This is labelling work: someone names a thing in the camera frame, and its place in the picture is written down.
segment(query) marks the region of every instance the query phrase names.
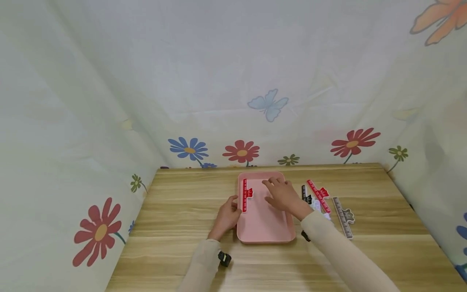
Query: hand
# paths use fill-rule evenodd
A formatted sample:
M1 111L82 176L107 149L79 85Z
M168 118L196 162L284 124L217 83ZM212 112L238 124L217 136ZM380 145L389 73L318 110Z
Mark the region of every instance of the hand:
M241 210L238 208L237 203L234 203L236 198L238 198L238 196L231 196L227 199L227 202L220 206L216 221L207 239L220 241L225 232L237 225Z
M274 208L286 211L300 221L313 212L313 209L300 199L290 181L284 181L282 178L270 178L262 181L262 183L272 195L272 198L265 197L264 199Z

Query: floral curtain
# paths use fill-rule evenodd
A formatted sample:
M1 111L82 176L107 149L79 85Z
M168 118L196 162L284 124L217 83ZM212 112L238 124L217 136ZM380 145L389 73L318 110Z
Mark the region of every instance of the floral curtain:
M47 263L104 290L156 168L366 162L467 278L466 22L464 0L1 3L2 215L41 215L48 249L25 285Z

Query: pink tray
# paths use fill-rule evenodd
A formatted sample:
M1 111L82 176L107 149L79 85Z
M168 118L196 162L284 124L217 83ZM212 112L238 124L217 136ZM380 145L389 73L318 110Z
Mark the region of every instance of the pink tray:
M237 237L242 243L287 243L295 238L295 227L289 213L279 211L264 200L271 196L262 184L270 177L284 178L280 172L243 172L238 176L238 208L242 209L243 180L253 189L253 197L247 198L247 211L240 215Z

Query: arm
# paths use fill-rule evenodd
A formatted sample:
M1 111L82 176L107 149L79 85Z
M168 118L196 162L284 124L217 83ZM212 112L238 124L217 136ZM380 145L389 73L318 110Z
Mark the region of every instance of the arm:
M225 232L234 228L241 215L241 210L234 203L236 198L237 196L232 196L220 206L214 226L207 239L198 245L177 292L209 291L219 267L220 239Z
M319 212L313 212L302 201L290 181L270 178L263 183L272 198L266 201L273 207L291 213L302 222L308 238L326 256L341 279L353 292L398 292L388 276L361 250L345 238Z

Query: gray ruler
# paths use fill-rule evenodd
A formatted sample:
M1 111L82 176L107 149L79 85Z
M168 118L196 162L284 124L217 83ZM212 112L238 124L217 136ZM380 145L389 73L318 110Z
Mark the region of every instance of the gray ruler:
M354 235L350 230L349 223L354 224L355 218L354 214L350 209L342 209L342 205L340 204L339 198L333 197L333 203L336 207L337 216L339 217L340 225L342 226L342 230L344 231L344 235L347 239L353 239Z

